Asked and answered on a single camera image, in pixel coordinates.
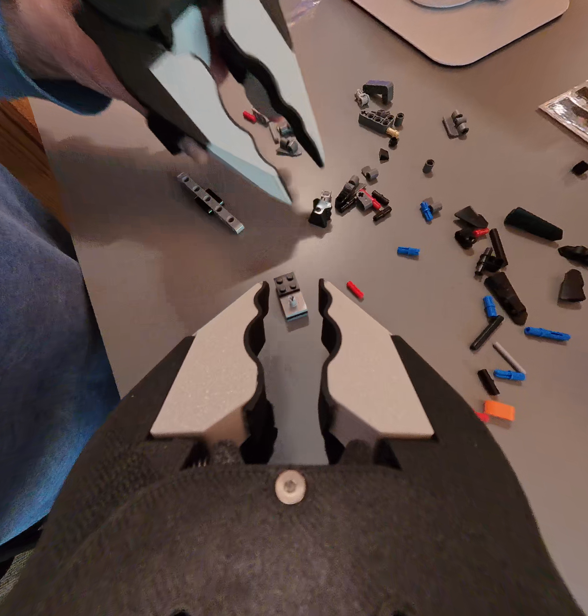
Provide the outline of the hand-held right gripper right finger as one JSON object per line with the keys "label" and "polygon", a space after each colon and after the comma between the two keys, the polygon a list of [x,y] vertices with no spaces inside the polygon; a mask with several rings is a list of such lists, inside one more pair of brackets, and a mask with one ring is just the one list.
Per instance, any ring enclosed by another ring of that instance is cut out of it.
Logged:
{"label": "hand-held right gripper right finger", "polygon": [[319,426],[329,463],[360,441],[375,450],[392,440],[427,441],[435,431],[388,329],[319,280]]}

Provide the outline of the long light grey lego beam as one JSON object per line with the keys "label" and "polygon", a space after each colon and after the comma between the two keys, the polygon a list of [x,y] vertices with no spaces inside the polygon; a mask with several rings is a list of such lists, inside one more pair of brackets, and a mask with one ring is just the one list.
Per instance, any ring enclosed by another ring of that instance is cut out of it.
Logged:
{"label": "long light grey lego beam", "polygon": [[225,206],[220,209],[211,209],[209,203],[204,201],[205,189],[194,181],[189,174],[180,173],[177,176],[178,182],[181,186],[186,189],[190,196],[192,197],[192,201],[197,204],[197,206],[207,213],[209,216],[213,216],[215,219],[220,220],[229,230],[234,232],[236,235],[240,235],[245,227],[241,221],[239,221]]}

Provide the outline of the pile of black lego pieces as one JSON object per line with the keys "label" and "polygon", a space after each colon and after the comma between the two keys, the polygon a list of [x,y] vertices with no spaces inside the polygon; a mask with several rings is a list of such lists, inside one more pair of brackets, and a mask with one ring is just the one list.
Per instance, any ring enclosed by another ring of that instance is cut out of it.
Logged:
{"label": "pile of black lego pieces", "polygon": [[[478,214],[471,206],[462,208],[454,216],[459,221],[460,227],[455,232],[454,238],[463,249],[468,250],[480,238],[486,236],[489,237],[491,242],[491,246],[487,247],[481,254],[475,268],[476,277],[486,275],[484,285],[490,291],[490,296],[483,298],[489,324],[470,345],[470,350],[477,351],[503,322],[504,318],[497,313],[496,300],[517,325],[525,324],[528,312],[504,272],[508,261],[498,229],[489,228],[484,216]],[[505,222],[509,226],[551,242],[556,242],[563,238],[563,231],[559,227],[553,226],[523,208],[513,209],[506,217]],[[569,261],[588,267],[588,247],[583,245],[565,245],[558,249],[558,253]],[[568,303],[580,303],[585,300],[584,280],[579,270],[571,269],[567,272],[560,287],[558,299],[561,302]],[[526,327],[524,332],[529,336],[558,342],[570,340],[570,336],[567,334],[545,328]],[[508,359],[507,352],[501,350],[499,344],[495,344],[494,347],[498,352],[501,351],[502,357],[513,367],[513,370],[510,371],[495,370],[494,376],[501,380],[523,381],[526,375],[522,368],[517,367],[514,360]],[[478,371],[477,375],[483,388],[490,396],[495,397],[499,395],[494,379],[486,369]]]}

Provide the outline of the person's blue clothing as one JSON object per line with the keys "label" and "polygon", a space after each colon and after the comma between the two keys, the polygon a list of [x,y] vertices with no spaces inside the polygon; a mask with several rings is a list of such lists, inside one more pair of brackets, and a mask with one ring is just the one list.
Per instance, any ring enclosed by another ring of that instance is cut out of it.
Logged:
{"label": "person's blue clothing", "polygon": [[71,236],[0,164],[0,546],[49,514],[119,401]]}

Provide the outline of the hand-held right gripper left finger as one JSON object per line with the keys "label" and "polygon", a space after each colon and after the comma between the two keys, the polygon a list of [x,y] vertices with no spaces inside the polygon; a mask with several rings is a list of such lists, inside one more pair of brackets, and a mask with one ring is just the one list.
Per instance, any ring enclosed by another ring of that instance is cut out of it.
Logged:
{"label": "hand-held right gripper left finger", "polygon": [[273,455],[275,420],[259,360],[269,285],[257,283],[192,336],[151,427],[155,439],[232,441],[246,463]]}

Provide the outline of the small dark grey lego plate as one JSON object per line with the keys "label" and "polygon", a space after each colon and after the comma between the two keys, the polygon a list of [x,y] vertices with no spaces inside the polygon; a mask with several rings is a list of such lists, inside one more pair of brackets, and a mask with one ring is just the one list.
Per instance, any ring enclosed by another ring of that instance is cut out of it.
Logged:
{"label": "small dark grey lego plate", "polygon": [[289,332],[309,325],[307,305],[300,290],[281,296],[279,303]]}

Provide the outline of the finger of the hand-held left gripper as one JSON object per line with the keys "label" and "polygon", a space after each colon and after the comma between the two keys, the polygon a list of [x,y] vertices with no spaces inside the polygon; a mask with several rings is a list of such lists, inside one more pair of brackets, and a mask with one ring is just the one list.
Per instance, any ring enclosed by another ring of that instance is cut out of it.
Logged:
{"label": "finger of the hand-held left gripper", "polygon": [[218,81],[228,70],[214,49],[167,50],[147,47],[146,66],[159,85],[199,129],[208,151],[264,193],[290,206],[286,181],[258,150],[252,136],[232,120],[224,106]]}
{"label": "finger of the hand-held left gripper", "polygon": [[291,126],[318,167],[325,154],[287,21],[278,1],[216,1],[215,39],[239,83],[259,82],[270,106]]}

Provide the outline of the dark grey curved lego brick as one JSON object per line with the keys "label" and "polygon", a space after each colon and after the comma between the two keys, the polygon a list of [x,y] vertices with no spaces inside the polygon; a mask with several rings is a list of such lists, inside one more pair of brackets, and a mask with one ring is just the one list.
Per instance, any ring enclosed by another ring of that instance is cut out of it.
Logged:
{"label": "dark grey curved lego brick", "polygon": [[362,86],[362,91],[369,97],[381,98],[382,104],[387,105],[393,100],[394,84],[392,81],[369,80]]}

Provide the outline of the lego sticker sheet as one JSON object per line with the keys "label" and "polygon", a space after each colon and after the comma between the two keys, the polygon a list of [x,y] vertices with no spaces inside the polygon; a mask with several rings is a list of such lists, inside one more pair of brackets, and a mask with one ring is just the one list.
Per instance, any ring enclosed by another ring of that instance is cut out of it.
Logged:
{"label": "lego sticker sheet", "polygon": [[588,144],[588,80],[538,109]]}

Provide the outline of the dark grey angled lego beam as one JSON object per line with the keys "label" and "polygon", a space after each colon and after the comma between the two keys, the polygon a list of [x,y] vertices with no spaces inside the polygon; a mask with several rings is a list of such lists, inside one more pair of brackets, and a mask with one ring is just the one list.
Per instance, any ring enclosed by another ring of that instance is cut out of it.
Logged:
{"label": "dark grey angled lego beam", "polygon": [[358,116],[360,126],[366,127],[375,133],[386,134],[393,128],[395,116],[386,110],[361,110]]}

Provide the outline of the black and grey lego joint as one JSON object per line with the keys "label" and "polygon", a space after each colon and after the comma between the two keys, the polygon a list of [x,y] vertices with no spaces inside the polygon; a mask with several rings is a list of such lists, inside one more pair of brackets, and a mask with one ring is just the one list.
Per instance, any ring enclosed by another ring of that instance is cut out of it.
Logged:
{"label": "black and grey lego joint", "polygon": [[313,200],[313,207],[307,221],[315,227],[326,229],[329,227],[332,211],[332,192],[324,190]]}

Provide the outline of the cluster of dark lego connectors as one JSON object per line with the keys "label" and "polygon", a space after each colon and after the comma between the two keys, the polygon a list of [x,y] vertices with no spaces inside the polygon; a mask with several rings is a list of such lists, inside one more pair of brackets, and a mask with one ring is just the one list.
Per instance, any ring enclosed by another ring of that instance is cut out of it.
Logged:
{"label": "cluster of dark lego connectors", "polygon": [[345,214],[351,210],[358,210],[372,217],[373,223],[379,223],[392,214],[390,204],[380,210],[372,207],[372,191],[367,190],[367,184],[358,175],[352,175],[344,184],[335,201],[335,210],[339,214]]}

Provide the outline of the grey double lego connector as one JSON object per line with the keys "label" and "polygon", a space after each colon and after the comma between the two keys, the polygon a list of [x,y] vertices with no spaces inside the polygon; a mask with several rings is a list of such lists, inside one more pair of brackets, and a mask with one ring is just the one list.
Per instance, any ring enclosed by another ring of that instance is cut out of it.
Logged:
{"label": "grey double lego connector", "polygon": [[467,122],[467,118],[458,110],[454,110],[450,116],[443,117],[443,126],[450,139],[467,135],[470,130]]}

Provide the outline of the small clear plastic bag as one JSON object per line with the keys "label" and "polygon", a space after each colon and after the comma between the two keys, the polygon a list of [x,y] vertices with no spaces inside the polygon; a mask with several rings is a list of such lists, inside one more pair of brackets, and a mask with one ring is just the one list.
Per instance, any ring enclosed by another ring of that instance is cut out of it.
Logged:
{"label": "small clear plastic bag", "polygon": [[280,1],[289,28],[314,16],[322,1]]}

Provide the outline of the person's left hand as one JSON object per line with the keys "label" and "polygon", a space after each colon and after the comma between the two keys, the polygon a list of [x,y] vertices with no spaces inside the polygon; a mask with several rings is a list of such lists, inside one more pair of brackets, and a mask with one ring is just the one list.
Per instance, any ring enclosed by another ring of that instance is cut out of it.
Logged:
{"label": "person's left hand", "polygon": [[0,1],[7,36],[32,78],[72,80],[105,93],[117,79],[78,26],[81,7],[81,1]]}

